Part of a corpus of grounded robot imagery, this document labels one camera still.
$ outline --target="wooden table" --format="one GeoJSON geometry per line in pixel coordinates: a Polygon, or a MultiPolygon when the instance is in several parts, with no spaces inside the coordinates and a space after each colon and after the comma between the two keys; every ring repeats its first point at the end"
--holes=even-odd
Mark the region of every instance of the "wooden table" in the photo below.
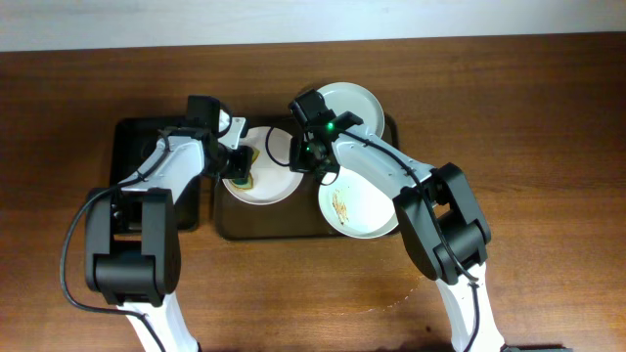
{"type": "MultiPolygon", "coordinates": [[[[395,117],[401,148],[454,161],[493,230],[487,281],[512,345],[626,350],[626,34],[442,38],[0,55],[0,349],[137,351],[128,322],[71,308],[61,244],[107,184],[115,124],[182,113],[189,94],[285,114],[349,81],[395,117]]],[[[413,349],[449,342],[434,283],[399,236],[226,242],[180,235],[178,297],[204,350],[413,349]]],[[[69,284],[83,278],[83,230],[69,284]]]]}

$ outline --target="black cable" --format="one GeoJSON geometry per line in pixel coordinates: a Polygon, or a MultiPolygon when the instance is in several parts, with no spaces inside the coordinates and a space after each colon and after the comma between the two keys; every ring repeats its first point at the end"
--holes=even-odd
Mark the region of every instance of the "black cable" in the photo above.
{"type": "Polygon", "coordinates": [[[85,201],[85,203],[80,207],[80,209],[78,209],[78,212],[76,212],[76,214],[74,215],[71,223],[69,224],[69,229],[67,230],[67,234],[66,234],[66,239],[64,240],[63,243],[63,249],[61,252],[61,264],[60,264],[60,273],[61,273],[61,290],[63,291],[64,297],[66,298],[66,300],[69,302],[69,304],[71,304],[72,306],[78,308],[78,309],[82,309],[86,312],[92,312],[92,313],[104,313],[104,314],[114,314],[114,315],[126,315],[126,316],[131,316],[131,317],[135,317],[137,319],[139,319],[139,321],[141,321],[144,326],[146,327],[146,329],[148,330],[148,332],[150,333],[150,335],[153,337],[153,339],[156,342],[156,345],[158,345],[158,348],[161,350],[161,352],[165,352],[165,347],[163,346],[162,342],[160,341],[160,339],[157,336],[157,333],[155,332],[155,330],[153,329],[153,327],[150,325],[150,323],[148,322],[148,320],[146,319],[146,315],[145,314],[141,314],[141,313],[137,313],[137,312],[133,312],[133,311],[128,311],[128,310],[119,310],[119,309],[111,309],[111,308],[101,308],[101,307],[94,307],[94,306],[89,306],[86,304],[82,304],[78,301],[76,301],[76,299],[74,299],[74,297],[71,295],[71,293],[69,292],[69,289],[67,288],[67,281],[66,281],[66,261],[67,261],[67,250],[69,249],[69,242],[71,240],[71,237],[74,233],[74,231],[76,230],[76,226],[78,225],[78,221],[80,221],[80,218],[82,217],[82,215],[87,211],[87,209],[89,209],[91,207],[91,205],[96,202],[96,200],[105,197],[117,190],[120,190],[124,187],[128,187],[128,186],[132,186],[135,184],[138,184],[140,182],[142,182],[146,177],[150,176],[153,172],[155,172],[157,170],[157,168],[163,163],[163,161],[165,160],[165,158],[167,157],[167,155],[169,154],[169,152],[171,152],[171,149],[169,148],[169,141],[167,140],[167,135],[165,135],[162,131],[158,131],[161,135],[161,137],[163,138],[164,142],[165,142],[165,149],[163,150],[163,154],[158,158],[158,160],[145,172],[145,173],[139,173],[139,171],[137,171],[138,173],[138,177],[134,180],[130,180],[127,182],[122,182],[122,183],[118,183],[116,185],[113,185],[103,191],[98,192],[97,194],[95,194],[94,196],[90,197],[87,201],[85,201]]]}
{"type": "Polygon", "coordinates": [[[213,191],[215,192],[215,190],[217,190],[217,186],[219,186],[219,182],[221,181],[221,177],[219,177],[219,172],[217,173],[217,176],[215,177],[215,185],[213,186],[213,191]]]}
{"type": "Polygon", "coordinates": [[[274,163],[276,163],[277,165],[283,166],[283,167],[289,167],[290,166],[289,163],[279,162],[270,153],[270,135],[272,134],[272,131],[274,131],[274,126],[270,127],[270,130],[267,131],[267,135],[265,136],[265,152],[267,153],[267,156],[269,156],[272,159],[272,161],[274,161],[274,163]]]}
{"type": "Polygon", "coordinates": [[[325,183],[323,183],[323,182],[322,182],[322,181],[324,181],[324,180],[321,180],[321,181],[320,181],[320,186],[330,186],[330,185],[332,185],[332,184],[336,181],[336,179],[337,179],[338,177],[339,177],[339,172],[337,172],[337,173],[335,174],[335,177],[334,177],[334,179],[332,180],[332,182],[331,182],[330,184],[325,184],[325,183]]]}
{"type": "Polygon", "coordinates": [[[480,309],[478,307],[478,285],[476,283],[469,283],[471,287],[471,295],[473,296],[473,332],[471,333],[471,337],[469,338],[468,347],[466,347],[463,352],[470,352],[471,346],[473,342],[476,340],[476,336],[478,335],[478,328],[480,327],[480,309]]]}

